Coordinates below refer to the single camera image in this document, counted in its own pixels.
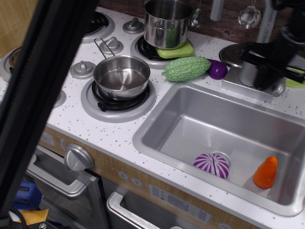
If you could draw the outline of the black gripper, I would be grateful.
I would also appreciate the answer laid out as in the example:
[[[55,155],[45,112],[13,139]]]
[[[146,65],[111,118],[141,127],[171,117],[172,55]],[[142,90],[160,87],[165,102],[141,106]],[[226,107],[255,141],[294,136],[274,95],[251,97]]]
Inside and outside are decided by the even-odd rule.
[[[305,71],[290,65],[299,49],[305,45],[305,2],[303,0],[273,0],[274,10],[292,8],[288,23],[270,43],[247,43],[241,60],[253,64],[258,69],[254,87],[266,89],[279,78],[288,78],[298,83],[305,82]]]

